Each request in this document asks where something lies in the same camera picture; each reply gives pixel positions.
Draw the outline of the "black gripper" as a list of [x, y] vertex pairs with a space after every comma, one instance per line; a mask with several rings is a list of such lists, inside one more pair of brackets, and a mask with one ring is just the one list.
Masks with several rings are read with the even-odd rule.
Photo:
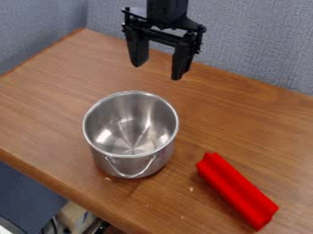
[[[143, 20], [159, 29], [180, 29], [195, 34], [195, 53], [202, 51], [202, 39], [206, 27], [187, 17], [188, 0], [147, 0], [144, 7], [126, 6], [122, 9], [124, 18]], [[150, 40], [132, 27], [124, 26], [123, 32], [132, 65], [140, 67], [150, 58]], [[192, 62], [192, 46], [180, 42], [172, 55], [171, 79], [179, 80], [188, 71]]]

